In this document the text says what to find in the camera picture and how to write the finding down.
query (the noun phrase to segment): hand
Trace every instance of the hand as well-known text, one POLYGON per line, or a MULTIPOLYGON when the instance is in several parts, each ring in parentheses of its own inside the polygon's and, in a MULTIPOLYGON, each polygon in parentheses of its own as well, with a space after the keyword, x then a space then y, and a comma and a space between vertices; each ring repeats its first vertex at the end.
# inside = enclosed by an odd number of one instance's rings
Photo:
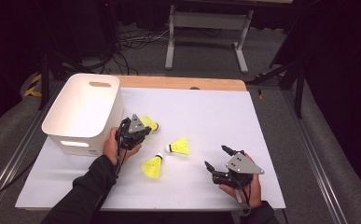
MULTIPOLYGON (((117 159, 118 143, 116 140, 117 131, 118 131, 118 128, 112 128, 110 131, 110 136, 104 143, 104 155, 106 157, 108 157, 108 159, 110 159, 114 165, 118 164, 118 159, 117 159)), ((142 145, 138 144, 132 150, 128 150, 127 153, 125 153, 126 149, 121 149, 121 151, 119 152, 119 156, 121 158, 120 162, 122 162, 122 160, 123 160, 125 163, 125 161, 127 161, 130 156, 136 154, 141 147, 142 147, 142 145)))
MULTIPOLYGON (((220 189, 224 190, 227 194, 229 194, 230 196, 232 196, 233 198, 235 198, 235 190, 237 189, 233 189, 230 186, 227 185, 219 185, 218 186, 220 189)), ((262 201, 261 201, 261 185, 259 184, 259 180, 258 180, 258 175, 253 175, 253 180, 250 182, 249 185, 246 186, 246 188, 244 188, 244 190, 247 193, 247 196, 249 197, 250 201, 250 206, 253 208, 257 208, 259 206, 262 205, 262 201)), ((244 197, 244 194, 241 192, 241 196, 242 196, 242 201, 246 202, 246 199, 244 197)))

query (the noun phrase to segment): bin handle hole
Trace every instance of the bin handle hole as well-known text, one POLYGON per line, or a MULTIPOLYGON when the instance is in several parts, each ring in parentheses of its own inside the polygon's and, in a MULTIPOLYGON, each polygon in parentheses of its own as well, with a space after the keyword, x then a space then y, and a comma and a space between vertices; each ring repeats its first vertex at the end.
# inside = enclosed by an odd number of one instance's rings
POLYGON ((62 145, 68 147, 89 147, 87 143, 80 143, 80 142, 69 142, 69 141, 61 141, 62 145))
POLYGON ((93 87, 111 87, 110 83, 106 82, 90 82, 90 85, 93 87))

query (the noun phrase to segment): white plastic bin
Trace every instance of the white plastic bin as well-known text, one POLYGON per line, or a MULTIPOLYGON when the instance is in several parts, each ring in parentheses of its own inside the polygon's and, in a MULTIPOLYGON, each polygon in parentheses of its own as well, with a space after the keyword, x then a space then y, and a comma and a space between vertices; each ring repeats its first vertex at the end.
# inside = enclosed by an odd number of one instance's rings
POLYGON ((121 123, 123 110, 117 77, 75 74, 63 86, 42 130, 65 153, 99 156, 110 129, 121 123))

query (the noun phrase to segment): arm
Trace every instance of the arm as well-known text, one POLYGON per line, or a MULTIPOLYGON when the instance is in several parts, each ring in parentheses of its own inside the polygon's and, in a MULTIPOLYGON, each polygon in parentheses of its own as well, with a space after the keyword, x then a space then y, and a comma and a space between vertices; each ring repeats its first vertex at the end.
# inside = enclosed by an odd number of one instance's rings
MULTIPOLYGON (((236 189, 226 185, 220 185, 219 187, 227 194, 235 198, 236 189)), ((247 217, 241 217, 241 224, 279 224, 270 204, 268 202, 261 201, 261 185, 259 183, 258 175, 253 175, 253 180, 244 189, 247 194, 250 192, 248 197, 252 210, 247 217)), ((243 193, 241 193, 241 195, 243 202, 245 202, 243 193)))
MULTIPOLYGON (((113 171, 120 161, 117 159, 117 129, 112 129, 104 145, 104 155, 98 157, 85 175, 73 181, 73 188, 47 214, 42 223, 90 223, 99 201, 116 184, 113 171)), ((136 146, 125 156, 124 162, 134 155, 141 145, 136 146)))

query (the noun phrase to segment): shuttlecock cork base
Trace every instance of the shuttlecock cork base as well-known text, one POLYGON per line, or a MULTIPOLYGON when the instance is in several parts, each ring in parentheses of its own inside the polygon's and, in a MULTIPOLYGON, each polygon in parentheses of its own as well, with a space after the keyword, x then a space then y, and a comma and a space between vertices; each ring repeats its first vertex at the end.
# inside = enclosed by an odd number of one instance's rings
POLYGON ((165 147, 166 152, 176 152, 181 154, 189 154, 188 140, 186 137, 182 137, 175 141, 174 143, 165 147))
POLYGON ((140 118, 140 120, 142 121, 142 123, 147 126, 150 127, 152 131, 157 131, 160 126, 157 122, 155 122, 154 120, 152 120, 151 118, 149 118, 148 116, 144 115, 140 118))
POLYGON ((158 153, 153 159, 146 161, 142 165, 143 173, 150 177, 157 179, 160 177, 160 165, 162 163, 162 154, 158 153))

